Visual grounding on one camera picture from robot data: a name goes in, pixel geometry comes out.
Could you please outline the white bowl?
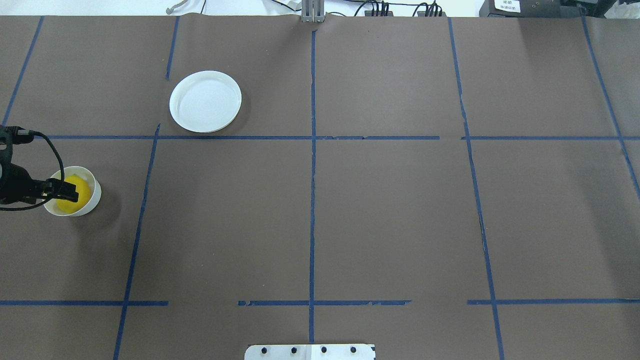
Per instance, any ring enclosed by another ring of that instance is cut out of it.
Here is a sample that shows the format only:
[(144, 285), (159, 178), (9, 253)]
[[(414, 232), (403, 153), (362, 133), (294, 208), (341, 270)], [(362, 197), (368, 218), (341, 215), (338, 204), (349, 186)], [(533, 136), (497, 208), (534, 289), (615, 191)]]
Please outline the white bowl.
[(73, 182), (73, 185), (80, 185), (78, 191), (78, 202), (70, 200), (55, 199), (47, 202), (44, 208), (47, 212), (58, 217), (79, 217), (89, 214), (99, 203), (102, 196), (102, 187), (94, 174), (82, 166), (64, 167), (65, 181), (69, 178), (82, 179), (82, 182)]

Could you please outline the black power box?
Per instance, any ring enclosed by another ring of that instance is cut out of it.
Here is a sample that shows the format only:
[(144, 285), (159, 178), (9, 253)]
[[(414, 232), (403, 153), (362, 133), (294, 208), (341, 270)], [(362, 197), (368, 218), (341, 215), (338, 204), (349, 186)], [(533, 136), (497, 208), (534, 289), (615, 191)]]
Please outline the black power box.
[(480, 18), (580, 18), (581, 10), (574, 0), (485, 0)]

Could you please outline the brown paper table cover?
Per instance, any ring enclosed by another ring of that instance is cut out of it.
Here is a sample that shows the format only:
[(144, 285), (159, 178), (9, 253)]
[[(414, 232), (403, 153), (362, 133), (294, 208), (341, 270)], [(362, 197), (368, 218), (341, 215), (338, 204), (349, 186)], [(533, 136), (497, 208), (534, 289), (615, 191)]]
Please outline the brown paper table cover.
[(3, 360), (639, 358), (638, 20), (3, 16), (1, 121), (102, 185), (2, 212)]

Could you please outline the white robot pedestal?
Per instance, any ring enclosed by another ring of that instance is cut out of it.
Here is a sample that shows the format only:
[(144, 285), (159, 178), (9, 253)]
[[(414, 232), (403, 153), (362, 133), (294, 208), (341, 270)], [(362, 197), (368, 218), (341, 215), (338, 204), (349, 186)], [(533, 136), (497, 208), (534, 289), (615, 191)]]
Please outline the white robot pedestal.
[(375, 360), (373, 344), (256, 344), (247, 347), (245, 360)]

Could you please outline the aluminium frame post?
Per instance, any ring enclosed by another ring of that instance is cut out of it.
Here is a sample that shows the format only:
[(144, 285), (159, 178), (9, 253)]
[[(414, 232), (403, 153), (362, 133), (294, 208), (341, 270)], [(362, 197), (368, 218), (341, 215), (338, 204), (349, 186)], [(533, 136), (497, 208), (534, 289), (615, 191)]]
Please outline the aluminium frame post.
[(323, 23), (326, 19), (324, 0), (300, 0), (302, 23)]

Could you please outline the white plate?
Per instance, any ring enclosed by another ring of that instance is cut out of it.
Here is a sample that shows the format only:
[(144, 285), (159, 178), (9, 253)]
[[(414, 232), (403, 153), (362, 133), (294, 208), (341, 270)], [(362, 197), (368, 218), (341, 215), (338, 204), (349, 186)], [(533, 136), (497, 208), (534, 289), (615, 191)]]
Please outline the white plate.
[(192, 73), (178, 82), (169, 96), (171, 118), (182, 129), (214, 133), (230, 125), (242, 107), (239, 84), (216, 70)]

